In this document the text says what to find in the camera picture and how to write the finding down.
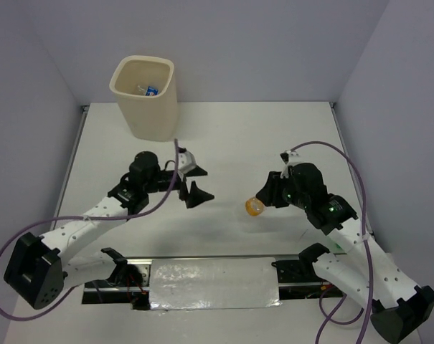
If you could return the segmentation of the clear bottle yellow cap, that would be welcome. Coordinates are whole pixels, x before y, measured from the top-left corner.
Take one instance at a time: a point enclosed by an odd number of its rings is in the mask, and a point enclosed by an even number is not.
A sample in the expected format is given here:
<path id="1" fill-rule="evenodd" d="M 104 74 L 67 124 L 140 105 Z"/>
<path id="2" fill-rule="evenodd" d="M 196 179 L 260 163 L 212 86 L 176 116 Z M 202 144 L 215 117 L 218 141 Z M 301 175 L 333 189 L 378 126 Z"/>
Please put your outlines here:
<path id="1" fill-rule="evenodd" d="M 259 216 L 265 211 L 265 205 L 257 197 L 251 197 L 245 202 L 245 210 L 250 216 Z"/>

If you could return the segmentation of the small bottle blue cap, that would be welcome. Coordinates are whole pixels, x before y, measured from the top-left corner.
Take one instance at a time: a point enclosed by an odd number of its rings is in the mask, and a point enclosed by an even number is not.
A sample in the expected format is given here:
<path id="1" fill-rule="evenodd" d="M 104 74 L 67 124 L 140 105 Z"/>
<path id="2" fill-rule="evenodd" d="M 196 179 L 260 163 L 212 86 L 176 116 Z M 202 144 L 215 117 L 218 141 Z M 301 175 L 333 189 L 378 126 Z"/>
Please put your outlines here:
<path id="1" fill-rule="evenodd" d="M 155 87 L 145 85 L 136 85 L 134 91 L 137 95 L 146 97 L 154 97 L 157 96 L 159 93 L 159 91 Z"/>

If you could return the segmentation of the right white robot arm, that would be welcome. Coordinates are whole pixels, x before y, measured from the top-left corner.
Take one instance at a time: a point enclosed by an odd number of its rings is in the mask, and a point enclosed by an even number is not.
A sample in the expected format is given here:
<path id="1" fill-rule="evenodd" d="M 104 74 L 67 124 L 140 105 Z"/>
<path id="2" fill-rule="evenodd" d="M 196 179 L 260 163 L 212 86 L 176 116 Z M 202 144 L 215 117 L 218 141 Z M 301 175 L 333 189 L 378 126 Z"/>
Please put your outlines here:
<path id="1" fill-rule="evenodd" d="M 341 247 L 354 268 L 324 245 L 313 244 L 299 254 L 300 275 L 327 280 L 369 308 L 373 328 L 388 343 L 400 343 L 430 317 L 432 287 L 408 277 L 371 235 L 363 233 L 356 211 L 343 197 L 328 192 L 314 164 L 289 163 L 283 171 L 271 171 L 256 198 L 267 207 L 303 210 L 314 228 Z"/>

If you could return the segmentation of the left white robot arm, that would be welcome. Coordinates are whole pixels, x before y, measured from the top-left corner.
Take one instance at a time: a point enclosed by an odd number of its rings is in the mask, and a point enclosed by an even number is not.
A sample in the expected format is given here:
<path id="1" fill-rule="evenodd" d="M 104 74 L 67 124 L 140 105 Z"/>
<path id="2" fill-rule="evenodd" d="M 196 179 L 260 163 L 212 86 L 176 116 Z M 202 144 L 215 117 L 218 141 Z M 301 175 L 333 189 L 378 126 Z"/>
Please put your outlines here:
<path id="1" fill-rule="evenodd" d="M 4 281 L 35 310 L 47 307 L 65 288 L 90 280 L 103 278 L 112 286 L 123 284 L 128 276 L 127 261 L 116 250 L 102 249 L 92 259 L 79 260 L 77 254 L 139 215 L 147 207 L 150 194 L 177 191 L 189 209 L 214 199 L 196 183 L 187 183 L 188 177 L 207 175 L 190 151 L 179 148 L 175 164 L 176 168 L 168 171 L 160 167 L 155 153 L 138 153 L 119 183 L 82 216 L 40 236 L 30 232 L 21 235 Z"/>

